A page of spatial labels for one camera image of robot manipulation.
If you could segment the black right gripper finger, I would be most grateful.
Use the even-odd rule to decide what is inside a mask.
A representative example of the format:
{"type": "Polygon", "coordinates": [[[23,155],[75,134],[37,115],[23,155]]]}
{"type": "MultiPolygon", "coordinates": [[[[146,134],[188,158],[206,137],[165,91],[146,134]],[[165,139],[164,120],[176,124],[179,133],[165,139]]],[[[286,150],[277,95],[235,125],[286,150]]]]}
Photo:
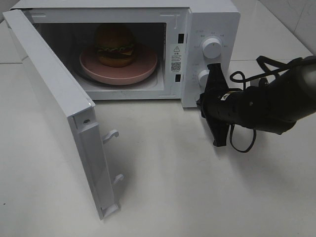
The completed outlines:
{"type": "Polygon", "coordinates": [[[226,79],[223,75],[221,63],[208,64],[209,74],[205,90],[228,90],[226,79]]]}
{"type": "Polygon", "coordinates": [[[226,146],[230,124],[213,117],[206,117],[207,124],[213,135],[214,146],[226,146]]]}

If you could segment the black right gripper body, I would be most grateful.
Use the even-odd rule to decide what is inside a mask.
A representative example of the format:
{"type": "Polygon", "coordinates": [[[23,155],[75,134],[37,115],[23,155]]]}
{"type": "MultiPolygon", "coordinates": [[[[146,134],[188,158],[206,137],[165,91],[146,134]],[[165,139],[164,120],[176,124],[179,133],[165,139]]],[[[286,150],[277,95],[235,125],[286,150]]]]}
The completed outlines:
{"type": "Polygon", "coordinates": [[[197,100],[197,107],[209,126],[236,124],[236,97],[236,88],[228,88],[227,86],[206,87],[197,100]]]}

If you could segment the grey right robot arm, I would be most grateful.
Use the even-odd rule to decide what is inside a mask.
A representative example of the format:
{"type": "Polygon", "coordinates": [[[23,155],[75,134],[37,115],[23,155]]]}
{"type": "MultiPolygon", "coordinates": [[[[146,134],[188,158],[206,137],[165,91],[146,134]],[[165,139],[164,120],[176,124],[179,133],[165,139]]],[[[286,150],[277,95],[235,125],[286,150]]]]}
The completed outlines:
{"type": "Polygon", "coordinates": [[[213,135],[213,145],[232,141],[235,125],[281,135],[298,120],[316,111],[316,58],[296,58],[288,63],[265,56],[256,59],[262,74],[246,78],[236,71],[230,81],[243,89],[229,88],[219,63],[209,64],[204,92],[197,100],[201,116],[213,135]],[[258,80],[257,86],[245,86],[258,80]]]}

